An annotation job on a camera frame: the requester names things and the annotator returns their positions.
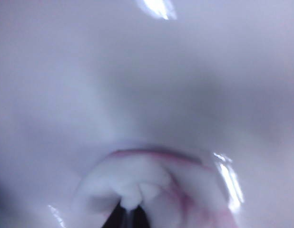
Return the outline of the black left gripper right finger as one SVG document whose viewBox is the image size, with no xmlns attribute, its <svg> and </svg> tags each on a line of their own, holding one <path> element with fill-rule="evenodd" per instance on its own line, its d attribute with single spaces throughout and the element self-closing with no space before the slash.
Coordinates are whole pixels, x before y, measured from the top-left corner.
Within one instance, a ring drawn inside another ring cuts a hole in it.
<svg viewBox="0 0 294 228">
<path fill-rule="evenodd" d="M 133 228 L 151 228 L 145 211 L 138 206 L 133 212 Z"/>
</svg>

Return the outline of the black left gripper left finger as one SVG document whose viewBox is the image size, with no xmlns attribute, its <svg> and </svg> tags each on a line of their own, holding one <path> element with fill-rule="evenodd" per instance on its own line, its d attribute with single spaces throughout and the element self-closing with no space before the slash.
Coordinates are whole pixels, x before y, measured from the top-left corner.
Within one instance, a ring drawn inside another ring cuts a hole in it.
<svg viewBox="0 0 294 228">
<path fill-rule="evenodd" d="M 117 204 L 105 222 L 105 228 L 128 228 L 128 212 Z"/>
</svg>

